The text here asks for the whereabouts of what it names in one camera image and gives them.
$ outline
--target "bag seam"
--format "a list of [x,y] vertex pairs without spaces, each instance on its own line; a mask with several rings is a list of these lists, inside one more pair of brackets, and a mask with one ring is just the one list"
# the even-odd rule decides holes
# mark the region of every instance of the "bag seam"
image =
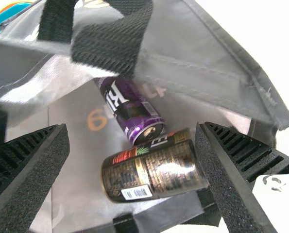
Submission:
[[[180,84],[180,83],[177,83],[177,82],[174,82],[174,81],[170,81],[170,80],[165,81],[165,80],[162,80],[161,78],[156,78],[156,77],[154,78],[154,77],[151,77],[151,76],[148,76],[148,75],[145,75],[145,77],[146,77],[146,78],[149,78],[149,79],[151,79],[151,80],[156,80],[156,81],[159,81],[159,80],[160,80],[160,81],[166,82],[166,83],[165,83],[166,85],[167,85],[168,83],[173,84],[173,85],[175,85],[176,87],[178,87],[180,90],[182,90],[182,91],[184,92],[183,94],[192,96],[192,95],[190,95],[190,94],[188,94],[188,93],[194,93],[195,96],[198,96],[198,97],[211,97],[211,98],[215,98],[215,99],[217,99],[217,101],[215,101],[215,104],[219,104],[219,103],[220,103],[220,104],[221,104],[221,103],[230,103],[231,105],[236,106],[239,110],[242,110],[242,111],[245,111],[245,112],[250,112],[250,113],[256,113],[256,114],[259,114],[260,116],[263,116],[263,117],[265,117],[265,118],[270,119],[269,116],[266,115],[266,114],[263,114],[263,113],[261,113],[261,112],[253,111],[252,109],[242,108],[242,107],[240,107],[240,106],[239,106],[237,103],[235,103],[235,102],[232,102],[232,101],[227,100],[227,99],[221,99],[221,98],[219,98],[219,97],[217,97],[217,96],[208,95],[208,94],[206,94],[205,92],[201,92],[201,91],[198,91],[198,90],[191,89],[191,88],[189,88],[189,87],[187,87],[187,86],[185,86],[185,85],[182,85],[182,84]],[[139,80],[141,80],[141,81],[144,81],[144,82],[147,81],[147,79],[145,79],[145,78],[143,78],[143,77],[137,76],[136,78],[139,79]]]
[[256,85],[256,89],[257,89],[257,92],[258,94],[260,95],[262,101],[263,101],[263,104],[265,105],[266,107],[266,110],[269,112],[269,115],[271,117],[272,120],[274,121],[277,121],[277,123],[279,124],[279,126],[283,126],[284,124],[282,124],[281,120],[278,118],[278,117],[275,117],[272,115],[270,109],[272,109],[272,106],[271,106],[271,103],[266,99],[266,97],[264,97],[262,94],[261,94],[261,89],[264,89],[262,87],[262,85],[257,81],[257,77],[255,76],[255,74],[253,74],[253,72],[244,64],[244,62],[237,56],[237,54],[232,50],[232,48],[230,48],[228,46],[227,43],[225,43],[225,41],[223,39],[221,39],[221,37],[214,32],[214,30],[212,30],[212,27],[210,25],[208,25],[205,20],[202,19],[202,17],[197,13],[197,10],[194,8],[194,6],[189,3],[187,0],[183,0],[183,2],[197,15],[197,17],[201,18],[202,22],[206,25],[206,27],[211,31],[211,33],[213,33],[215,35],[215,37],[220,41],[220,43],[222,43],[226,49],[232,54],[232,56],[236,59],[236,61],[241,65],[241,67],[246,71],[248,72],[248,74],[250,75],[250,77],[252,78],[252,81],[253,83]]
[[205,66],[202,66],[202,65],[199,65],[199,64],[195,64],[195,63],[190,63],[190,62],[185,62],[185,63],[182,63],[184,61],[170,61],[170,60],[176,60],[175,58],[172,58],[172,57],[169,57],[169,56],[162,56],[162,58],[158,58],[158,57],[161,57],[160,55],[157,55],[157,54],[151,54],[151,53],[147,53],[147,56],[150,57],[151,59],[153,60],[156,60],[156,61],[161,61],[161,62],[166,62],[166,63],[169,63],[169,64],[173,64],[173,65],[177,65],[177,66],[183,66],[183,67],[186,67],[186,68],[195,68],[195,69],[198,69],[200,71],[207,71],[208,73],[215,73],[215,74],[219,74],[219,75],[223,75],[223,76],[226,76],[226,77],[229,77],[229,78],[235,78],[236,80],[242,82],[243,84],[246,84],[246,85],[250,85],[248,82],[246,82],[245,80],[243,80],[241,78],[241,76],[236,76],[236,75],[233,75],[233,74],[230,74],[230,73],[226,73],[226,72],[223,72],[223,71],[219,71],[219,70],[215,70],[215,69],[209,69]]
[[49,56],[49,54],[46,54],[43,58],[41,58],[24,76],[22,76],[20,79],[16,80],[15,82],[11,82],[5,85],[0,86],[0,90],[8,87],[8,86],[12,86],[14,84],[17,84],[18,82],[24,80],[30,73],[32,73],[36,67],[38,67],[39,64],[41,64],[47,57]]

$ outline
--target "can lid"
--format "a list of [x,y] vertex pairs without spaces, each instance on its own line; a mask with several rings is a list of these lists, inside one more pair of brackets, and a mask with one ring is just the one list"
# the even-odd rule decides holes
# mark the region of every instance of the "can lid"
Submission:
[[138,145],[157,138],[164,130],[164,122],[156,122],[141,130],[135,137],[133,144]]

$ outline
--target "white surface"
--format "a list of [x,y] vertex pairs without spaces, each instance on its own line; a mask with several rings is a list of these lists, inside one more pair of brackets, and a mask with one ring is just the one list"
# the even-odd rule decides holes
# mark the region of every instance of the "white surface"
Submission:
[[259,176],[252,192],[277,232],[289,233],[289,175]]
[[[289,108],[289,0],[197,0],[263,67]],[[277,134],[289,156],[289,128]]]

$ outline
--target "teal object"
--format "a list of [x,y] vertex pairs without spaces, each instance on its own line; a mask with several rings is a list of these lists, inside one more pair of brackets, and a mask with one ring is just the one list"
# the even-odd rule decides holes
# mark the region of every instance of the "teal object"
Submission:
[[7,10],[0,13],[0,23],[2,23],[4,20],[8,19],[9,17],[17,14],[18,12],[22,11],[24,8],[26,8],[29,5],[31,5],[30,2],[20,2],[20,3],[17,3],[15,5],[11,6]]

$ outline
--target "barcode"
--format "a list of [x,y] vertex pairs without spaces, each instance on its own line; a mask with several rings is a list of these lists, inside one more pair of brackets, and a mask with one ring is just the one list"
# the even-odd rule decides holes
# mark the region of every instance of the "barcode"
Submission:
[[121,193],[123,194],[125,200],[136,200],[153,196],[147,184],[123,189]]
[[158,116],[158,113],[156,112],[156,110],[153,108],[153,106],[149,102],[142,102],[142,104],[146,108],[146,110],[148,110],[148,112],[149,112],[149,114],[151,114],[151,116],[153,116],[153,117]]

